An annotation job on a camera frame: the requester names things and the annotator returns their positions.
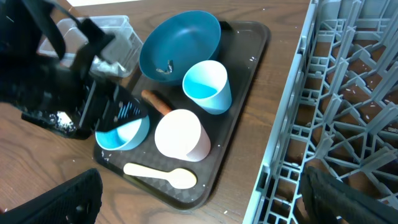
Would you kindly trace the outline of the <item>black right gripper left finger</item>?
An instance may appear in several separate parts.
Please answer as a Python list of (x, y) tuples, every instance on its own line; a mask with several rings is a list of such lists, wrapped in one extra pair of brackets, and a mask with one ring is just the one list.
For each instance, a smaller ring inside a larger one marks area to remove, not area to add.
[(1, 214), (1, 223), (94, 223), (102, 206), (103, 183), (91, 168), (48, 192)]

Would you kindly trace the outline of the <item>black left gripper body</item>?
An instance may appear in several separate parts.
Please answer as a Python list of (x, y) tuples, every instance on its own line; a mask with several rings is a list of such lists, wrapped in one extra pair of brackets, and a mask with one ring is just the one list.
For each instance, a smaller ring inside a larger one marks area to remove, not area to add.
[[(67, 45), (51, 17), (54, 9), (88, 39), (68, 68), (60, 64)], [(55, 1), (1, 1), (1, 102), (19, 110), (78, 111), (89, 99), (91, 64), (114, 38)]]

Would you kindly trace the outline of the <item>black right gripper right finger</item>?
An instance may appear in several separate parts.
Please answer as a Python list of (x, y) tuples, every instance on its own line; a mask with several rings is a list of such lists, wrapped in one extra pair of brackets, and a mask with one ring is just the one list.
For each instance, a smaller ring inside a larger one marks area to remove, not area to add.
[(397, 210), (308, 166), (300, 176), (300, 192), (311, 223), (397, 223)]

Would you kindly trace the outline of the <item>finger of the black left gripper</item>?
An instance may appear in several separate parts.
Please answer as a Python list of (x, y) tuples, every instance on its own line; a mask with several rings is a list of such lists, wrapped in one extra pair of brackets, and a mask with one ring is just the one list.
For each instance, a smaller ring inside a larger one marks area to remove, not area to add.
[(110, 80), (93, 80), (83, 89), (85, 97), (79, 108), (80, 129), (108, 132), (148, 115), (140, 100)]

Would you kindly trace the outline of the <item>light blue bowl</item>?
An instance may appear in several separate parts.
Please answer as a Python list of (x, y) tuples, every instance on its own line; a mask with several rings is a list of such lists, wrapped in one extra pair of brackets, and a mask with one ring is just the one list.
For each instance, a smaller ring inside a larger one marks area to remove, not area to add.
[(128, 151), (142, 143), (150, 128), (150, 119), (137, 119), (108, 132), (95, 132), (97, 144), (107, 151)]

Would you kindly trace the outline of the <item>pile of white rice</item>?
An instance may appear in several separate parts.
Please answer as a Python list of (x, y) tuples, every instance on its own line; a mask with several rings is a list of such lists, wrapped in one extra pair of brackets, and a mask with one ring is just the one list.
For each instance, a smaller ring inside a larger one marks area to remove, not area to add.
[(39, 111), (37, 113), (37, 119), (41, 122), (45, 129), (52, 131), (71, 133), (76, 130), (76, 126), (71, 118), (63, 111), (57, 111), (54, 113)]

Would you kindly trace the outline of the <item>pink plastic cup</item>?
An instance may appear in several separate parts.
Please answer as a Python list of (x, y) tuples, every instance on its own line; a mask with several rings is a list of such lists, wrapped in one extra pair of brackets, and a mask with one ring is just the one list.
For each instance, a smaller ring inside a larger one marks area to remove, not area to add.
[(155, 129), (155, 145), (167, 157), (199, 162), (210, 152), (211, 142), (198, 117), (185, 109), (172, 110)]

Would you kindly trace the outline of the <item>light blue plastic cup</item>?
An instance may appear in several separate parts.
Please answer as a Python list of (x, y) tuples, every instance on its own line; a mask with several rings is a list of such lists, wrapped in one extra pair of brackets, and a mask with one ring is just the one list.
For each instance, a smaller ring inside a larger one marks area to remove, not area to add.
[(196, 63), (185, 74), (183, 92), (209, 114), (222, 114), (232, 105), (228, 72), (215, 60)]

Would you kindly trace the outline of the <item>aluminium foil ball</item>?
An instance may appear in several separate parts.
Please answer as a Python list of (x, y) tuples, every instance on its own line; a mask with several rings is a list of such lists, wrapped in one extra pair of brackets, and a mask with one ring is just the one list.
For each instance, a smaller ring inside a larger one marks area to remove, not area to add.
[(120, 77), (123, 74), (123, 70), (118, 62), (108, 63), (98, 57), (95, 57), (93, 60), (90, 70), (102, 76)]

